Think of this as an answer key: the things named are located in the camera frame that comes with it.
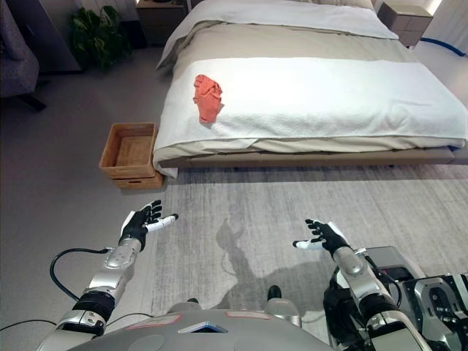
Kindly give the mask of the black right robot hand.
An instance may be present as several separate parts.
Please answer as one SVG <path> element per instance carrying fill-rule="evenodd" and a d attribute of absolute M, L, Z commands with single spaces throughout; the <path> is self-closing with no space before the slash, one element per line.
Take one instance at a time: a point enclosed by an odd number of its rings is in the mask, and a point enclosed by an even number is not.
<path fill-rule="evenodd" d="M 324 249 L 331 256 L 342 247 L 349 247 L 347 239 L 341 230 L 333 222 L 321 222 L 317 219 L 306 219 L 306 226 L 311 230 L 311 238 L 302 241 L 293 241 L 292 246 L 296 249 L 315 250 Z"/>

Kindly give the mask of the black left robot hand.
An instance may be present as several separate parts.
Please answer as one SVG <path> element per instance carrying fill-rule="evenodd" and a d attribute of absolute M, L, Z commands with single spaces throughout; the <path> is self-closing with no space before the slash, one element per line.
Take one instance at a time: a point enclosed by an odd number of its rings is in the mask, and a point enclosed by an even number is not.
<path fill-rule="evenodd" d="M 178 219 L 178 214 L 162 216 L 162 201 L 154 200 L 144 205 L 139 211 L 130 211 L 121 226 L 121 235 L 118 245 L 123 245 L 125 241 L 137 240 L 140 242 L 140 250 L 146 246 L 146 236 L 157 230 L 174 223 Z"/>

